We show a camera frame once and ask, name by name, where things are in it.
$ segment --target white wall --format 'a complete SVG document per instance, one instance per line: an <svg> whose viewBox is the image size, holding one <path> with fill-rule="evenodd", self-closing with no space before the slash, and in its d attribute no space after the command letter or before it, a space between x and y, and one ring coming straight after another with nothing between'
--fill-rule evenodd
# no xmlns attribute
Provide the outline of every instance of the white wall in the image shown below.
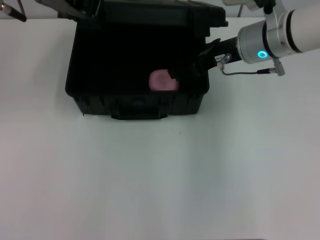
<svg viewBox="0 0 320 240"><path fill-rule="evenodd" d="M17 4L17 0L4 0L5 3L11 5L12 7L19 9ZM282 0L285 7L288 10L293 10L296 8L301 8L303 6L307 6L313 3L318 2L319 0ZM205 2L214 4L217 6L222 6L226 10L227 17L236 17L239 12L239 6L224 6L221 0L200 0L199 2ZM30 19L52 19L57 17L57 13L41 4L35 2L34 0L22 0L26 16ZM246 7L243 10L242 17L262 17L262 10L250 12ZM4 13L0 13L0 19L9 18Z"/></svg>
<svg viewBox="0 0 320 240"><path fill-rule="evenodd" d="M284 7L288 10L294 10L298 8L303 8L305 6L318 3L319 0L282 0ZM246 7L243 9L243 12L241 14L242 17L263 17L263 10L257 10L257 11L249 11Z"/></svg>

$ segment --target blue led ring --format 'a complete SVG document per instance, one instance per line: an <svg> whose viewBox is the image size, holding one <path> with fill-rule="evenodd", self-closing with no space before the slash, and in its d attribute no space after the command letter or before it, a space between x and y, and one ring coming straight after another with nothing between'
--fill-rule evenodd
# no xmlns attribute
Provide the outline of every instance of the blue led ring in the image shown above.
<svg viewBox="0 0 320 240"><path fill-rule="evenodd" d="M268 53L266 51L259 51L258 57L261 59L266 59L268 57Z"/></svg>

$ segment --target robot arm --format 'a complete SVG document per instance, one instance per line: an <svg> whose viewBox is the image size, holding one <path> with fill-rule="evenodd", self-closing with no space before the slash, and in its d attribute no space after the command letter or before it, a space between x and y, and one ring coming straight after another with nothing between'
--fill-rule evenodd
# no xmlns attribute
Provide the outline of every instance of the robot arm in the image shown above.
<svg viewBox="0 0 320 240"><path fill-rule="evenodd" d="M282 76L285 72L280 58L320 48L320 2L290 12L281 0L265 0L260 6L264 7L265 21L243 27L236 47L248 64L273 60L276 72Z"/></svg>
<svg viewBox="0 0 320 240"><path fill-rule="evenodd" d="M243 27L237 37L224 42L213 41L210 51L202 52L189 67L195 75L213 67L243 60L255 64L273 60L274 67L257 72L235 74L285 74L280 58L320 48L320 2L311 6L286 11L281 0L223 0L226 5L246 5L252 11L263 8L265 20ZM178 78L177 71L169 71Z"/></svg>

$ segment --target black case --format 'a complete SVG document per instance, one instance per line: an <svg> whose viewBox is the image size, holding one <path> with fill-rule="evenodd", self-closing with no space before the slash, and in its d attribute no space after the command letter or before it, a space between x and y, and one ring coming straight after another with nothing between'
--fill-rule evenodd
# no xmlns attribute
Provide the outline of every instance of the black case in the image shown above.
<svg viewBox="0 0 320 240"><path fill-rule="evenodd" d="M192 1L105 1L100 23L78 22L65 85L83 114L161 119L196 114L208 73L186 76L179 91L151 91L149 75L191 64L223 8Z"/></svg>

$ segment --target pink object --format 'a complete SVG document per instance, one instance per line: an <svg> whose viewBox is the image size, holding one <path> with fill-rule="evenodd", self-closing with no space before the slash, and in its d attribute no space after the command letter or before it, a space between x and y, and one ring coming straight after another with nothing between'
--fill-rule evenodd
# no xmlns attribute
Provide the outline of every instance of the pink object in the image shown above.
<svg viewBox="0 0 320 240"><path fill-rule="evenodd" d="M149 87L152 91L177 91L179 83L175 78L171 79L168 69L159 69L150 74Z"/></svg>

